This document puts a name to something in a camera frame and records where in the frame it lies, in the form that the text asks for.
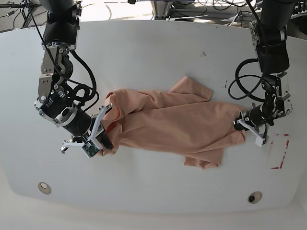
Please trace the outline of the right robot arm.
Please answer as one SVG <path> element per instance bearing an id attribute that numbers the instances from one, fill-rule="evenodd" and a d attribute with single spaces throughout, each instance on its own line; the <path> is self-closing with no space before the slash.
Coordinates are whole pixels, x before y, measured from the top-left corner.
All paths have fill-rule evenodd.
<path id="1" fill-rule="evenodd" d="M 38 98 L 35 109 L 41 117 L 62 127 L 71 134 L 63 141 L 61 152 L 76 146 L 89 157 L 104 149 L 112 150 L 113 144 L 101 124 L 102 118 L 112 105 L 101 106 L 95 115 L 88 115 L 85 104 L 99 100 L 97 84 L 90 67 L 76 53 L 82 2 L 80 0 L 43 0 L 47 10 L 47 23 L 43 34 L 39 34 L 44 49 Z M 88 72 L 92 85 L 88 86 L 71 79 L 73 56 Z"/>

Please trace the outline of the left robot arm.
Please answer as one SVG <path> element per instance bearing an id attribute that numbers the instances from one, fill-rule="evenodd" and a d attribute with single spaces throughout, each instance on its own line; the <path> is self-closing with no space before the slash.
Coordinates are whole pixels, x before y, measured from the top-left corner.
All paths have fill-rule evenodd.
<path id="1" fill-rule="evenodd" d="M 252 105 L 251 109 L 241 111 L 234 120 L 236 130 L 251 131 L 256 136 L 256 145 L 263 146 L 268 139 L 268 129 L 278 118 L 292 113 L 289 83 L 286 70 L 290 67 L 286 48 L 287 23 L 294 11 L 294 0 L 264 0 L 261 4 L 261 14 L 257 15 L 255 8 L 247 1 L 254 21 L 250 22 L 252 43 L 257 58 L 241 62 L 235 72 L 233 81 L 244 93 L 241 97 L 231 96 L 241 100 L 249 97 L 260 102 Z M 241 69 L 249 63 L 258 63 L 262 75 L 256 86 L 248 91 L 240 82 L 244 76 Z"/>

